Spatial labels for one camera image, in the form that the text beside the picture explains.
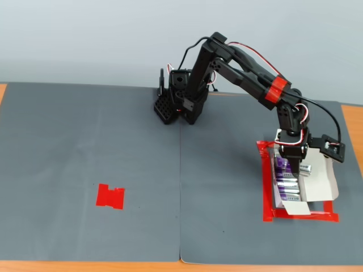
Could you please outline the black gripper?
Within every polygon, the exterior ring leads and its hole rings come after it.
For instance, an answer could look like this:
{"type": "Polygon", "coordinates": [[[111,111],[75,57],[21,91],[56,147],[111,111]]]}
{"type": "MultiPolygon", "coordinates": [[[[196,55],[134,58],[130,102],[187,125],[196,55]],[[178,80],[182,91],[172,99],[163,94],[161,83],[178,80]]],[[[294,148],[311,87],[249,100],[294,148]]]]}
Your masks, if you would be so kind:
{"type": "Polygon", "coordinates": [[[275,148],[278,148],[283,158],[288,159],[290,171],[296,178],[299,177],[301,159],[304,159],[307,154],[309,134],[309,128],[297,133],[278,129],[276,133],[275,148]]]}

